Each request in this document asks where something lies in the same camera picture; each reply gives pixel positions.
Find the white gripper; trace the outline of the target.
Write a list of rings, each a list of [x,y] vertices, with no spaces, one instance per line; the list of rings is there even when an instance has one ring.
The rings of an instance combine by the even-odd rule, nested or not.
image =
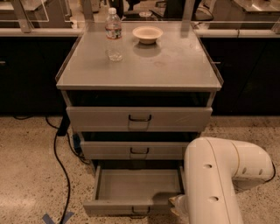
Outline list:
[[[176,197],[170,197],[169,201],[175,205],[175,207],[171,208],[171,212],[176,216],[180,216],[183,218],[188,217],[188,205],[187,199],[185,195],[179,195]]]

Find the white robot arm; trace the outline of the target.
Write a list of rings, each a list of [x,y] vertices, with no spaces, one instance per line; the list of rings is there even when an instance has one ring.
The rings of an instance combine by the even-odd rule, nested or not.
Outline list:
[[[236,194],[271,181],[275,166],[260,146],[216,137],[191,141],[185,151],[185,192],[169,198],[187,224],[243,224]]]

